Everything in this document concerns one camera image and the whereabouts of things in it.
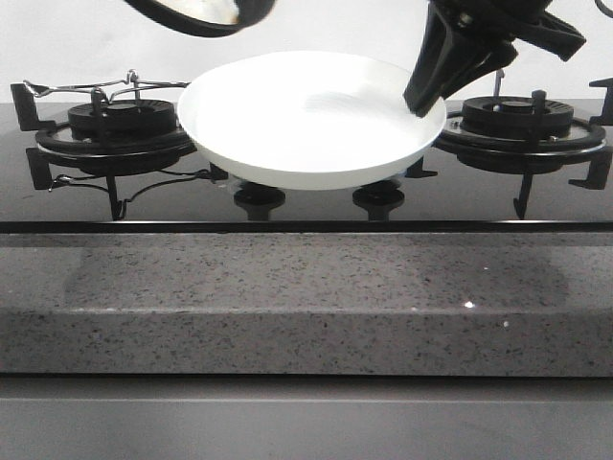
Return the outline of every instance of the black glass cooktop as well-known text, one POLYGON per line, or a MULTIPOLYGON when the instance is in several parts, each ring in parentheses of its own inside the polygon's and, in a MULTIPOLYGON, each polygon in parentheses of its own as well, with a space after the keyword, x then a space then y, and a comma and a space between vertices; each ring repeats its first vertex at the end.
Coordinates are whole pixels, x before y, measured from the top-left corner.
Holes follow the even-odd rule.
MULTIPOLYGON (((571 104, 576 116, 587 119, 602 108, 598 100, 571 104)), ((71 106, 44 103, 38 112, 60 122, 71 106)), ((431 148, 421 162, 388 181, 304 192, 223 178, 197 152, 182 152, 176 163, 159 165, 162 171, 122 173, 109 183, 96 171, 40 164, 35 147, 34 132, 19 129, 12 104, 0 105, 0 225, 5 233, 111 228, 112 221, 112 231, 147 231, 156 225, 173 230, 208 225, 216 231, 487 230, 496 222, 524 230, 544 222, 599 229, 613 221, 608 149, 571 162, 513 166, 431 148), (114 226, 118 223, 124 227, 114 226)))

